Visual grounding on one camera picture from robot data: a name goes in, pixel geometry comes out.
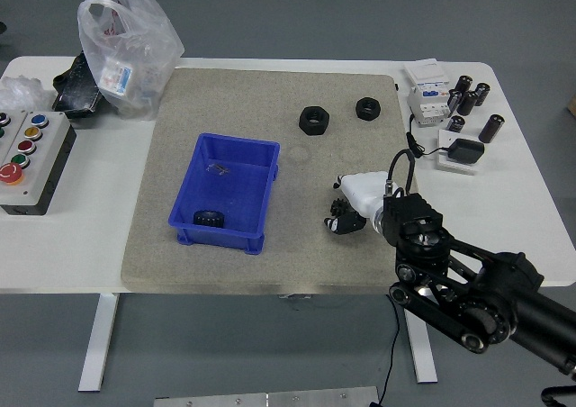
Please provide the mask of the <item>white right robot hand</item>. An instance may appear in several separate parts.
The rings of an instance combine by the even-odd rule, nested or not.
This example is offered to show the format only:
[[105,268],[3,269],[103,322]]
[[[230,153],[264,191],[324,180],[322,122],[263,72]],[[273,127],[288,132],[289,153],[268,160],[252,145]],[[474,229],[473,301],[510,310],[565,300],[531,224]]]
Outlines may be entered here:
[[387,173],[385,171],[339,176],[334,188],[341,192],[324,220],[330,231],[337,235],[360,231],[370,225],[383,233],[383,196]]

